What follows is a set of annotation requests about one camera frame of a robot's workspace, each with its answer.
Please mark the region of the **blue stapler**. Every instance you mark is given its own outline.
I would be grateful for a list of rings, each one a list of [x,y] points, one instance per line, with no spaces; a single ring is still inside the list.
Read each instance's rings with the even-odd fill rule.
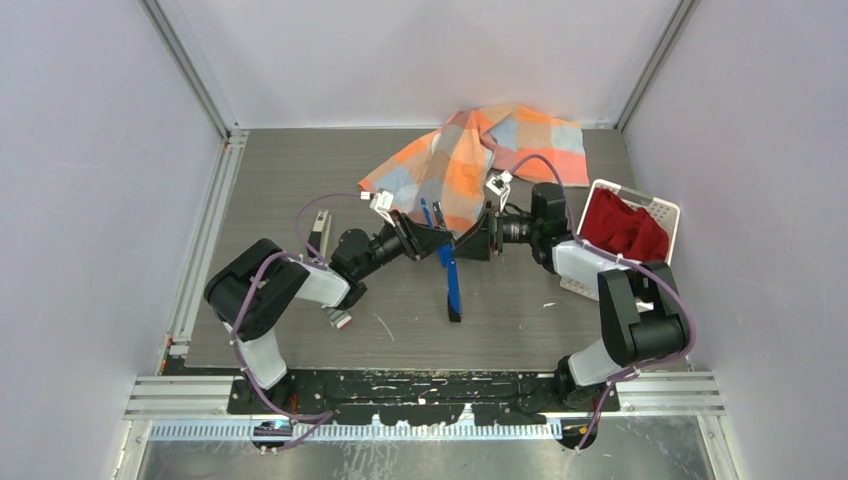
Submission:
[[[421,198],[420,205],[429,227],[438,227],[449,232],[441,204],[438,201],[429,204],[425,198]],[[460,323],[462,321],[461,292],[451,240],[439,247],[438,256],[442,267],[446,271],[448,319],[452,323]]]

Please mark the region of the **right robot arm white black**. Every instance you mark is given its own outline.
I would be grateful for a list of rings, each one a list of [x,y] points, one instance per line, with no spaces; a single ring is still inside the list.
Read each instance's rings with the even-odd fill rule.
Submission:
[[[663,259],[614,256],[571,229],[563,187],[539,183],[528,210],[509,212],[509,185],[498,180],[500,198],[452,248],[455,258],[487,261],[506,244],[526,244],[537,264],[594,292],[601,336],[563,357],[551,394],[567,410],[582,409],[601,386],[621,381],[638,368],[682,355],[694,334],[670,266]]]

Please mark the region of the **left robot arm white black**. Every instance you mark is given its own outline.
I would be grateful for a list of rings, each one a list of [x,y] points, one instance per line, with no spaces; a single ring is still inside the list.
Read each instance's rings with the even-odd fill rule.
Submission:
[[[274,328],[293,300],[346,310],[367,291],[367,276],[401,255],[424,259],[453,240],[450,231],[417,223],[405,213],[389,216],[373,235],[346,230],[326,266],[262,238],[207,282],[203,298],[225,325],[241,366],[256,381],[252,398],[265,411],[282,411],[292,397]]]

